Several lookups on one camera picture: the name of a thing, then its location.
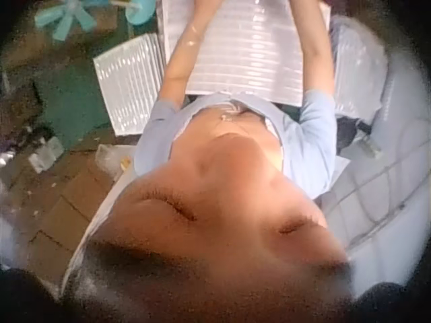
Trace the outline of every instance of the woman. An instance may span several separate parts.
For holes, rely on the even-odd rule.
[[[137,146],[138,178],[90,244],[66,303],[88,321],[333,322],[345,253],[312,199],[335,159],[333,64],[317,0],[290,0],[304,52],[299,124],[254,96],[181,108],[222,0],[195,10]]]

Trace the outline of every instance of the light blue shirt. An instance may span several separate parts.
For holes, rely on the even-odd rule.
[[[337,144],[335,102],[317,90],[304,94],[299,122],[272,103],[250,94],[203,96],[179,111],[172,102],[159,100],[137,144],[136,174],[142,176],[166,163],[172,142],[191,118],[206,107],[226,102],[240,102],[271,121],[284,152],[283,174],[311,199],[328,191]]]

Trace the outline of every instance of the hair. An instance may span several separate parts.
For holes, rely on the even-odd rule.
[[[304,284],[292,277],[288,284],[280,282],[280,290],[220,296],[205,289],[205,271],[197,263],[90,242],[62,302],[78,322],[91,323],[344,320],[350,308],[349,265],[309,266],[307,271]]]

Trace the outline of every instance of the teal fan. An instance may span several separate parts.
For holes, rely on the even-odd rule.
[[[48,9],[40,10],[34,16],[37,28],[45,27],[60,20],[53,33],[53,38],[64,41],[76,19],[81,28],[89,32],[96,27],[96,20],[85,10],[87,7],[102,7],[116,5],[126,8],[126,18],[133,25],[140,25],[148,21],[156,10],[156,0],[62,0],[63,5],[57,5]]]
[[[86,32],[96,27],[96,20],[84,9],[83,2],[80,0],[63,0],[63,2],[63,5],[39,11],[34,16],[36,27],[41,28],[60,20],[53,33],[53,38],[61,41],[66,39],[74,20],[77,20]]]

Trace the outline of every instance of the white plastic panel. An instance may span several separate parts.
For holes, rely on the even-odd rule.
[[[125,42],[94,59],[100,89],[117,136],[143,131],[163,78],[156,34]]]
[[[323,3],[321,9],[329,26],[331,9]],[[193,0],[163,0],[161,11],[169,60],[193,12]],[[289,1],[223,2],[187,86],[187,94],[214,92],[247,92],[301,106],[302,51]]]

